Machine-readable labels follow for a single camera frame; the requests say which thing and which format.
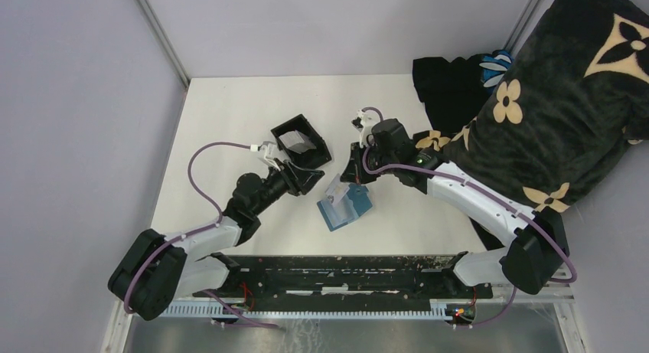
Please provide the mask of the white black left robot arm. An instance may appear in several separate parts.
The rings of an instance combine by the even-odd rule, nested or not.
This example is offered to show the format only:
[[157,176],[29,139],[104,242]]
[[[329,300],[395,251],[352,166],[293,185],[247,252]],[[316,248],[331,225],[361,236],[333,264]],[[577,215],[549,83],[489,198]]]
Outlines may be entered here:
[[317,169],[280,162],[266,178],[241,175],[225,211],[195,230],[164,235],[141,232],[110,276],[107,288],[129,313],[157,318],[172,301],[205,289],[229,297],[239,291],[236,264],[220,251],[247,242],[259,229],[259,215],[283,195],[305,195],[324,177]]

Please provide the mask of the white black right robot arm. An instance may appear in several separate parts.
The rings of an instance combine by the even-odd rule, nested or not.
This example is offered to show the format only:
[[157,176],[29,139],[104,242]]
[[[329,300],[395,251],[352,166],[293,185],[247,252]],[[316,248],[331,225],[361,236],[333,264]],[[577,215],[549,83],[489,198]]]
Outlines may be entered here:
[[508,283],[538,294],[561,266],[569,263],[569,247],[561,215],[512,201],[463,172],[441,152],[416,148],[397,119],[378,121],[357,117],[360,133],[351,143],[343,182],[369,184],[381,175],[393,175],[401,184],[444,201],[462,211],[501,247],[481,253],[461,252],[445,267],[442,288],[461,298],[473,286]]

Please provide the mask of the blue leather card holder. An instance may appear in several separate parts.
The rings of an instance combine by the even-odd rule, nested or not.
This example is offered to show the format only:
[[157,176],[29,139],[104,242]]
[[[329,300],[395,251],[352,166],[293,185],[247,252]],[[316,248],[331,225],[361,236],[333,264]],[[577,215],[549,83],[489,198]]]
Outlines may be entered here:
[[358,220],[373,207],[373,203],[366,186],[350,184],[348,193],[337,206],[331,206],[324,197],[317,207],[327,228],[333,232]]

